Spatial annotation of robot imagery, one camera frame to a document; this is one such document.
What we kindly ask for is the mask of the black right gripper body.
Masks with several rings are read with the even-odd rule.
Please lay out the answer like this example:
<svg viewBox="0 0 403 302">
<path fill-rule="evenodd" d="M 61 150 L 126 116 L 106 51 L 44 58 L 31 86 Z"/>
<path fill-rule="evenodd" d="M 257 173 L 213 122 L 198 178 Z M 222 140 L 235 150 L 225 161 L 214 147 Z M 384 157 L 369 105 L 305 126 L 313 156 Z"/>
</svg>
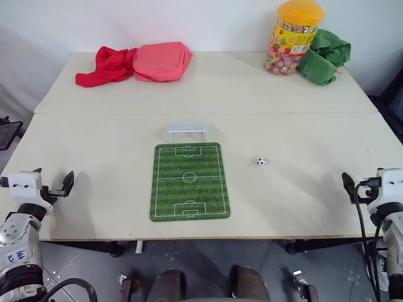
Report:
<svg viewBox="0 0 403 302">
<path fill-rule="evenodd" d="M 355 203 L 369 205 L 377 198 L 377 189 L 359 184 L 355 188 Z"/>
</svg>

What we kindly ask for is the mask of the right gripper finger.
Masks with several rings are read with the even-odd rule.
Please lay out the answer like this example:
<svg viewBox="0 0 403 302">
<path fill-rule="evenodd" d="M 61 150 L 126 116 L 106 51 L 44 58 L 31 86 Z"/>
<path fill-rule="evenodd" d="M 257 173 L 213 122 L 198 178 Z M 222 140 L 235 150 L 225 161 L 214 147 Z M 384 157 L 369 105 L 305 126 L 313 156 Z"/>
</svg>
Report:
<svg viewBox="0 0 403 302">
<path fill-rule="evenodd" d="M 357 187 L 355 185 L 354 180 L 346 172 L 343 172 L 341 174 L 341 177 L 342 177 L 342 181 L 343 181 L 344 190 L 347 192 L 347 194 L 349 196 L 350 203 L 357 204 L 358 203 L 358 192 L 357 192 Z"/>
</svg>

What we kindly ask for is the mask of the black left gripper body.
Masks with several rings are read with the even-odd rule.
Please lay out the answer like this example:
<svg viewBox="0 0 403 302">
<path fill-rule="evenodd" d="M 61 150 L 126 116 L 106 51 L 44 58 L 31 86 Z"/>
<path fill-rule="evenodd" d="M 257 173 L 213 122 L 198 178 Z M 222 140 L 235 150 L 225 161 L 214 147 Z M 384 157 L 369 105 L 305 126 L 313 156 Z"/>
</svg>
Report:
<svg viewBox="0 0 403 302">
<path fill-rule="evenodd" d="M 65 191 L 63 190 L 50 190 L 48 186 L 42 186 L 40 190 L 42 199 L 50 204 L 55 204 L 58 198 L 65 197 Z"/>
</svg>

